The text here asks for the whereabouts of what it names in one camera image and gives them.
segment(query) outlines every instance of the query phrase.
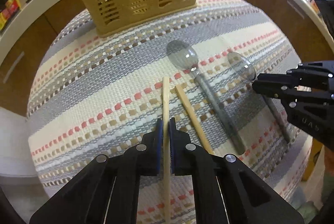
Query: table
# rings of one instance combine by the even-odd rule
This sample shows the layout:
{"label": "table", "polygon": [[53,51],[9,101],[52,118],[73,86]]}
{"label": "table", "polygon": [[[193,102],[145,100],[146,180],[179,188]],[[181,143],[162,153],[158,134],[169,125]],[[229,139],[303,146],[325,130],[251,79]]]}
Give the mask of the table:
{"label": "table", "polygon": [[[244,143],[239,158],[290,200],[307,164],[312,138],[286,122],[287,144],[261,96],[230,67],[227,53],[247,57],[258,73],[285,73],[300,62],[260,9],[243,0],[197,0],[197,7],[99,38],[88,11],[57,36],[33,82],[27,108],[29,146],[49,196],[96,155],[123,153],[162,117],[162,77],[170,76],[170,117],[200,144],[174,86],[181,84],[217,155],[235,153],[203,91],[166,55],[174,39],[197,52],[200,71],[224,102]],[[172,177],[173,222],[195,219],[191,177]],[[161,176],[142,177],[138,223],[163,222]]]}

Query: white countertop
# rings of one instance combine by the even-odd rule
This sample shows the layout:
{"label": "white countertop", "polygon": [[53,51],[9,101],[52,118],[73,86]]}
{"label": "white countertop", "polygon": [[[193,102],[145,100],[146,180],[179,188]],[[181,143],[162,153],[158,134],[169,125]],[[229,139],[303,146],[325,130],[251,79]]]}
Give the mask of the white countertop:
{"label": "white countertop", "polygon": [[[15,42],[21,37],[26,29],[45,11],[51,8],[60,0],[31,0],[21,12],[13,19],[13,21],[6,28],[4,33],[0,36],[0,65],[4,61],[6,55],[13,47]],[[323,21],[317,16],[306,0],[293,0],[304,13],[311,18],[311,20],[318,27],[320,32],[327,40],[329,46],[334,52],[334,41],[329,34],[327,27]]]}

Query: spoon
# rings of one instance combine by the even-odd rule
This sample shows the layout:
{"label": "spoon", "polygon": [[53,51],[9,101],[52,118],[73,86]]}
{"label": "spoon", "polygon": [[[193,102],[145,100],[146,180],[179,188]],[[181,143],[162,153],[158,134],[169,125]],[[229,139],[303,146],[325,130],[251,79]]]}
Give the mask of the spoon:
{"label": "spoon", "polygon": [[[257,74],[254,66],[243,55],[237,52],[228,53],[228,62],[231,68],[244,80],[252,82],[256,79]],[[290,136],[286,131],[282,117],[279,115],[273,100],[264,95],[262,95],[262,97],[273,117],[276,119],[285,141],[289,143]]]}
{"label": "spoon", "polygon": [[170,61],[181,70],[190,70],[190,74],[198,82],[210,103],[212,104],[213,110],[217,114],[218,118],[224,125],[226,132],[231,139],[236,152],[241,155],[246,149],[241,137],[238,134],[233,122],[227,112],[224,109],[223,103],[220,103],[216,96],[213,88],[209,84],[208,80],[204,77],[198,69],[198,55],[196,51],[180,40],[173,40],[167,45],[167,55]]}

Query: wooden chopstick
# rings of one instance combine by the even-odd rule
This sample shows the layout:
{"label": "wooden chopstick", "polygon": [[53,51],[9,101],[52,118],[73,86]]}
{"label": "wooden chopstick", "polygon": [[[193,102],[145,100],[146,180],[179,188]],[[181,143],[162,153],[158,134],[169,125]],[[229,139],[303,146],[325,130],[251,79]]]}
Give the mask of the wooden chopstick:
{"label": "wooden chopstick", "polygon": [[164,201],[165,201],[165,221],[170,224],[171,209],[170,209],[170,141],[168,135],[169,123],[169,77],[165,76],[162,79],[162,100],[163,100],[163,155],[164,155]]}
{"label": "wooden chopstick", "polygon": [[175,86],[176,89],[176,93],[178,94],[184,108],[186,109],[190,120],[193,124],[193,126],[196,129],[197,135],[199,137],[199,140],[201,140],[201,144],[203,146],[204,149],[207,150],[208,153],[210,154],[214,154],[213,149],[209,143],[209,141],[207,140],[205,133],[201,127],[201,124],[199,123],[197,116],[195,114],[195,111],[192,109],[192,106],[190,104],[190,101],[188,100],[188,97],[186,96],[186,93],[184,93],[183,88],[180,85],[176,85]]}

